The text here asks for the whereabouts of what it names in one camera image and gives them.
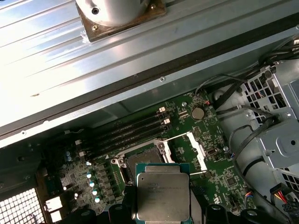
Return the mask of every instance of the cylindrical metal part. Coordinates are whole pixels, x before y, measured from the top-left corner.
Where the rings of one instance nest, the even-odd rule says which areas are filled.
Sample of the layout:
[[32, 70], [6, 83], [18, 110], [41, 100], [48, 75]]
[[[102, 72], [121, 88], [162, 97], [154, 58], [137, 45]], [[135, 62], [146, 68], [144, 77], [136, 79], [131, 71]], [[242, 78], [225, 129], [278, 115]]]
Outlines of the cylindrical metal part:
[[142, 15], [150, 0], [76, 0], [91, 21], [108, 27], [130, 23]]

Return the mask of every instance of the screw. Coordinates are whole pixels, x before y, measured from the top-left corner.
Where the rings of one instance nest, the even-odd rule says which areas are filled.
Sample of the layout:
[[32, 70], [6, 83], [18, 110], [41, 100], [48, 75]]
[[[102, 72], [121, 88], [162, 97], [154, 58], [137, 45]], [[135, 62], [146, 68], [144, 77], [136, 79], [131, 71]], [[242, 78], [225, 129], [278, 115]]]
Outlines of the screw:
[[213, 209], [213, 210], [220, 210], [220, 209], [221, 209], [221, 207], [220, 207], [220, 206], [218, 206], [218, 205], [212, 205], [212, 209]]
[[227, 152], [229, 150], [229, 148], [227, 146], [223, 147], [223, 151]]
[[163, 144], [163, 143], [159, 143], [159, 144], [158, 144], [158, 148], [159, 148], [159, 149], [164, 149], [164, 144]]
[[242, 93], [242, 92], [243, 92], [242, 88], [239, 87], [239, 88], [237, 89], [237, 93]]
[[164, 76], [162, 76], [161, 78], [160, 78], [160, 82], [164, 82], [166, 80], [166, 78], [164, 77]]
[[272, 73], [269, 70], [265, 71], [265, 78], [269, 79], [271, 77], [272, 77]]
[[94, 7], [94, 8], [92, 9], [92, 14], [96, 15], [96, 14], [99, 13], [99, 11], [100, 11], [100, 10], [99, 10], [98, 8]]
[[92, 27], [92, 30], [93, 31], [96, 31], [98, 29], [98, 26], [96, 26], [96, 25], [94, 25], [93, 27]]
[[247, 211], [247, 214], [250, 215], [250, 216], [257, 216], [257, 213], [255, 211]]

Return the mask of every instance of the mesh vent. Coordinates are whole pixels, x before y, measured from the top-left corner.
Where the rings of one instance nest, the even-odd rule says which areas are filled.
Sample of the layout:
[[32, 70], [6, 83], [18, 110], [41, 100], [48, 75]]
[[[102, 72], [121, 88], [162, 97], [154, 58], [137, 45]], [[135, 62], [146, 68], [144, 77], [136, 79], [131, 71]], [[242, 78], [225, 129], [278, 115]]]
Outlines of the mesh vent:
[[41, 222], [44, 218], [34, 188], [0, 202], [0, 224]]
[[284, 173], [282, 174], [282, 176], [284, 177], [285, 183], [289, 188], [292, 188], [295, 191], [299, 192], [299, 178]]
[[[279, 84], [270, 71], [249, 80], [248, 83], [244, 84], [243, 90], [252, 107], [264, 111], [273, 111], [286, 107]], [[257, 113], [254, 113], [254, 115], [258, 123], [262, 124], [265, 117]]]

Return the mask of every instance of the motherboard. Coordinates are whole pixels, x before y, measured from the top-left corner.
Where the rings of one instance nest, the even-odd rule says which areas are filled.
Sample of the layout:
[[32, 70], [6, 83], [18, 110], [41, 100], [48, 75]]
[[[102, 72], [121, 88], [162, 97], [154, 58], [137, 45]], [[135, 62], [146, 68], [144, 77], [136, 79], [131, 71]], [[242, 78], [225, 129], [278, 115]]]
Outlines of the motherboard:
[[[65, 136], [44, 148], [50, 195], [68, 194], [71, 210], [98, 214], [120, 203], [126, 185], [135, 184], [137, 163], [189, 163], [191, 189], [208, 203], [236, 215], [245, 208], [246, 185], [205, 91], [175, 97], [106, 125]], [[252, 207], [251, 199], [247, 201]]]

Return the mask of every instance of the green circuit board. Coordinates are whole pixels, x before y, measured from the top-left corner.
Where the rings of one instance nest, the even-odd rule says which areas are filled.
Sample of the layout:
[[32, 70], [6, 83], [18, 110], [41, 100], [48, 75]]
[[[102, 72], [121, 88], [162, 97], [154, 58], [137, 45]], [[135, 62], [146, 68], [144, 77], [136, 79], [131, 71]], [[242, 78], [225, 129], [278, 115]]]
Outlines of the green circuit board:
[[[149, 131], [154, 130], [149, 125], [138, 129], [139, 133], [151, 133], [143, 138], [134, 138], [133, 131], [126, 132], [127, 129], [130, 130], [134, 126], [134, 121], [140, 122], [142, 118], [149, 114], [155, 114], [161, 108], [165, 109], [161, 120], [169, 119], [169, 123], [164, 125], [167, 128], [160, 133], [154, 134]], [[192, 112], [195, 108], [200, 108], [201, 113], [193, 115]], [[205, 173], [200, 173], [198, 152], [185, 135], [188, 132], [193, 134], [195, 140], [204, 149], [206, 154], [204, 161], [207, 167]], [[150, 141], [174, 138], [168, 141], [171, 157], [177, 163], [190, 163], [191, 187], [196, 189], [194, 193], [203, 195], [208, 203], [225, 205], [236, 215], [244, 209], [245, 184], [237, 176], [229, 152], [223, 150], [227, 141], [216, 112], [204, 91], [200, 93], [199, 97], [194, 97], [193, 92], [186, 93], [96, 128], [92, 134], [89, 132], [79, 134], [77, 138], [80, 142], [79, 149], [78, 145], [72, 144], [62, 150], [72, 152], [76, 159], [67, 162], [64, 157], [64, 165], [58, 167], [62, 176], [62, 186], [72, 184], [79, 189], [84, 187], [82, 196], [76, 201], [77, 207], [89, 204], [90, 208], [99, 213], [107, 204], [120, 202], [125, 184], [128, 184], [124, 175], [134, 176], [135, 162], [157, 163], [160, 162], [159, 160], [163, 162], [162, 156], [157, 153], [157, 146]], [[114, 141], [114, 145], [109, 145], [109, 138]], [[132, 151], [128, 150], [136, 146], [140, 147]], [[86, 159], [86, 155], [85, 157], [79, 155], [79, 152], [84, 151], [86, 154], [93, 155], [92, 158]], [[125, 168], [112, 163], [112, 159], [122, 152], [126, 152], [124, 153]], [[86, 161], [90, 161], [91, 165], [87, 166]], [[94, 202], [96, 196], [91, 194], [92, 188], [88, 186], [90, 180], [86, 178], [87, 172], [91, 172], [97, 182], [94, 188], [99, 190], [97, 195], [101, 199], [99, 203]], [[249, 207], [254, 206], [251, 199], [248, 202]]]

